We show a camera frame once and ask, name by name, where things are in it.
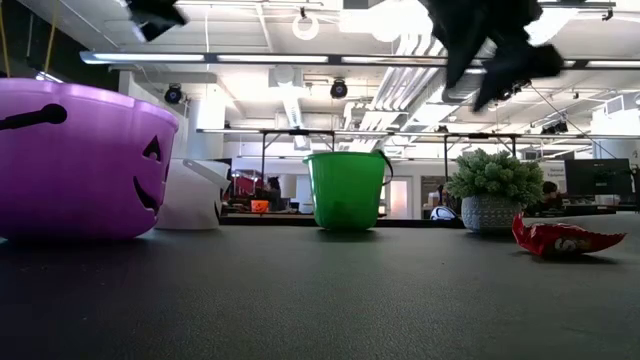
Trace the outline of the silver ventilation duct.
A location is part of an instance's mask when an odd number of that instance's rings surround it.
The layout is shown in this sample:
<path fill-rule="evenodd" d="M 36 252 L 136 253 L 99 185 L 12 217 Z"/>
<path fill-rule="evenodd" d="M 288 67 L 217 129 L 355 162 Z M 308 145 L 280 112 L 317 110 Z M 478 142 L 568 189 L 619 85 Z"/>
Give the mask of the silver ventilation duct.
<path fill-rule="evenodd" d="M 543 13 L 541 17 L 529 24 L 541 20 L 544 15 L 544 11 L 547 9 L 551 9 L 553 7 L 558 7 L 560 9 L 577 7 L 586 3 L 587 0 L 538 0 L 539 5 L 542 7 Z M 485 74 L 485 69 L 483 63 L 487 60 L 492 59 L 498 51 L 514 51 L 514 50 L 524 50 L 527 46 L 541 46 L 549 44 L 548 41 L 543 40 L 539 44 L 534 44 L 531 42 L 531 35 L 528 41 L 522 40 L 504 40 L 499 42 L 498 44 L 494 43 L 490 38 L 486 38 L 483 42 L 482 47 L 479 49 L 474 59 L 471 61 L 469 66 L 466 68 L 463 76 L 458 81 L 454 88 L 446 87 L 446 67 L 445 67 L 445 90 L 444 93 L 447 98 L 450 99 L 461 99 L 465 95 L 475 94 L 478 95 L 480 91 L 480 86 L 483 80 L 483 76 Z"/>

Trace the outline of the black computer monitor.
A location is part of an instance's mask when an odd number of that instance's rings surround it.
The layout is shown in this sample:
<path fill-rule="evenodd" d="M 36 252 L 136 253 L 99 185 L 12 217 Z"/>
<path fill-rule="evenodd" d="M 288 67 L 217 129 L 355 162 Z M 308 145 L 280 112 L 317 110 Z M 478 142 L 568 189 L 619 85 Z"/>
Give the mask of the black computer monitor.
<path fill-rule="evenodd" d="M 628 159 L 565 160 L 567 193 L 571 196 L 631 195 Z"/>

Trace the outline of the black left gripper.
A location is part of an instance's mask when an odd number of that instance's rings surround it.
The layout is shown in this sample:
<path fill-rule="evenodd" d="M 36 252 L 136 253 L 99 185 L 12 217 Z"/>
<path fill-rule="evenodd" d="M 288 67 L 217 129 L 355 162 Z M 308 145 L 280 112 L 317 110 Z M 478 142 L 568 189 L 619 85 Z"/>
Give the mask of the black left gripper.
<path fill-rule="evenodd" d="M 178 0 L 127 0 L 129 20 L 141 41 L 151 42 L 174 27 L 188 23 Z"/>

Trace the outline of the green plant in grey pot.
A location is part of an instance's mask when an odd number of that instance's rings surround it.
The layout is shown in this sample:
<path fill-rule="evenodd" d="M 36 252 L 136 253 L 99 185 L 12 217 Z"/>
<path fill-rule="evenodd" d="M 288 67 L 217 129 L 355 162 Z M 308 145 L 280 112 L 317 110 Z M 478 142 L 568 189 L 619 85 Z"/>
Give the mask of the green plant in grey pot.
<path fill-rule="evenodd" d="M 445 189 L 460 201 L 462 222 L 474 233 L 509 232 L 514 217 L 542 199 L 543 171 L 535 162 L 478 149 L 456 164 Z"/>

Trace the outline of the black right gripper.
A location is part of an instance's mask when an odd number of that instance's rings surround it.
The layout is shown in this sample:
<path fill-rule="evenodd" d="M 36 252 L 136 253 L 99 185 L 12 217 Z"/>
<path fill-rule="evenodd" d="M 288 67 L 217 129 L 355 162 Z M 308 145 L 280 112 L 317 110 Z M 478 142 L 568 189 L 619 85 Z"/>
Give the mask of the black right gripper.
<path fill-rule="evenodd" d="M 448 52 L 446 87 L 454 88 L 486 38 L 530 39 L 525 27 L 538 20 L 538 0 L 427 0 L 433 36 Z M 551 44 L 527 46 L 524 50 L 498 51 L 483 63 L 485 74 L 475 98 L 474 111 L 489 103 L 506 101 L 535 78 L 560 74 L 564 59 Z"/>

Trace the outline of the red candy packet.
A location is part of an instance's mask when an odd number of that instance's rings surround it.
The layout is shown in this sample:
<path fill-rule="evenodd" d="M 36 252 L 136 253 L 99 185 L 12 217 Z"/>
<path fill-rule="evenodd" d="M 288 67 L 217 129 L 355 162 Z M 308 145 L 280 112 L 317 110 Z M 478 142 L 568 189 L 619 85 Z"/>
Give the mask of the red candy packet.
<path fill-rule="evenodd" d="M 566 223 L 526 225 L 522 213 L 514 217 L 512 233 L 519 246 L 539 257 L 595 253 L 617 245 L 626 237 L 626 233 L 598 233 Z"/>

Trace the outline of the overhead light bar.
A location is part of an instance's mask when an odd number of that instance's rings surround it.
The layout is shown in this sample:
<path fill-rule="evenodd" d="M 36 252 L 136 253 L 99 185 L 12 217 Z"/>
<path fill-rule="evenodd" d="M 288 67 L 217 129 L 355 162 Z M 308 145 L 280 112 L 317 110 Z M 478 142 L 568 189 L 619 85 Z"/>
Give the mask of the overhead light bar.
<path fill-rule="evenodd" d="M 228 64 L 228 65 L 317 65 L 371 67 L 444 68 L 444 56 L 341 55 L 341 54 L 276 54 L 276 53 L 80 53 L 81 60 L 91 65 L 143 64 Z"/>

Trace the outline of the black table mat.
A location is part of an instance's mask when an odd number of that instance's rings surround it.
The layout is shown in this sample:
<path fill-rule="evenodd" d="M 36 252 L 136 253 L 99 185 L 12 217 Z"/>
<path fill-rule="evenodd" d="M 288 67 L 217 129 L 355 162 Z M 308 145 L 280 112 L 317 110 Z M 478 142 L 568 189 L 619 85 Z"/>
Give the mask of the black table mat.
<path fill-rule="evenodd" d="M 462 230 L 0 242 L 0 360 L 640 360 L 640 242 L 547 261 Z"/>

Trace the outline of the green plastic bucket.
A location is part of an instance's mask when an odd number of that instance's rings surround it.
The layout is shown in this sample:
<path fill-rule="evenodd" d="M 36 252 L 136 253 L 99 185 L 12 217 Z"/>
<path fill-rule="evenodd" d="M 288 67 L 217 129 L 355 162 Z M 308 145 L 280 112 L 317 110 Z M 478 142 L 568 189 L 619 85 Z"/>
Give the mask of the green plastic bucket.
<path fill-rule="evenodd" d="M 326 152 L 306 156 L 314 219 L 332 231 L 365 231 L 378 219 L 382 188 L 394 170 L 381 150 Z"/>

